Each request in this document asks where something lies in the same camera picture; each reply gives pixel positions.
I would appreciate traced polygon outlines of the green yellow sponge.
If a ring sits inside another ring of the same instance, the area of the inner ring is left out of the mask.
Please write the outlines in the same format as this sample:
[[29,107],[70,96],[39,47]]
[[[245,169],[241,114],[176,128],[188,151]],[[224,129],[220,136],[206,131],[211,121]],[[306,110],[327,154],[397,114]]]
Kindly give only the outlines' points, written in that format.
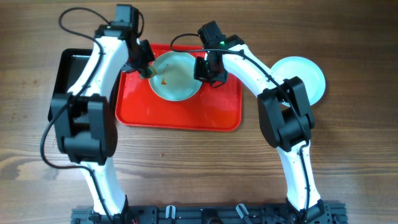
[[148,65],[140,69],[139,71],[140,71],[140,77],[143,79],[149,79],[157,75],[157,71],[152,65]]

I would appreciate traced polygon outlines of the white plate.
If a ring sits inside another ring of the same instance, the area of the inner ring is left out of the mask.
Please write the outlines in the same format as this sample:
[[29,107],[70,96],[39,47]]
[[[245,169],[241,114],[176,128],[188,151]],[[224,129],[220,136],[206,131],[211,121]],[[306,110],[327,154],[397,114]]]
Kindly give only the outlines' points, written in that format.
[[201,88],[201,81],[193,77],[195,60],[185,52],[158,56],[152,64],[157,74],[149,79],[152,91],[167,101],[183,101],[195,95]]
[[276,62],[271,70],[275,79],[299,77],[305,85],[310,105],[320,101],[325,93],[326,79],[323,72],[317,64],[307,58],[286,57]]

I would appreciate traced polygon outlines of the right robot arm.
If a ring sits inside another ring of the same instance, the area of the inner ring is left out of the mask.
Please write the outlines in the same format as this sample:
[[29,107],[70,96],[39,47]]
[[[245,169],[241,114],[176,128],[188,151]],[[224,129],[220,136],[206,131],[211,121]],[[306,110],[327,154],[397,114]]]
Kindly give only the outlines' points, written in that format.
[[304,81],[298,76],[277,78],[237,35],[225,36],[211,21],[197,32],[204,57],[195,62],[194,77],[225,83],[233,74],[257,98],[259,125],[267,143],[277,149],[287,182],[287,201],[301,223],[320,213],[320,194],[310,162],[315,118]]

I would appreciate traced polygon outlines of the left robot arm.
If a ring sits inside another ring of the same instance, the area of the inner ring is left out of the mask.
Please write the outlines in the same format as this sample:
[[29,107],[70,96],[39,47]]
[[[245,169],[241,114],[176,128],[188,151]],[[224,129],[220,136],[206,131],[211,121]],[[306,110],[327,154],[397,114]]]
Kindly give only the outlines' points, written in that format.
[[115,19],[105,20],[89,37],[93,50],[77,81],[52,97],[40,155],[54,169],[81,170],[94,202],[74,210],[72,223],[135,221],[114,168],[118,132],[109,100],[121,72],[138,72],[141,78],[157,73],[149,42],[139,39],[143,29],[142,12],[118,4]]

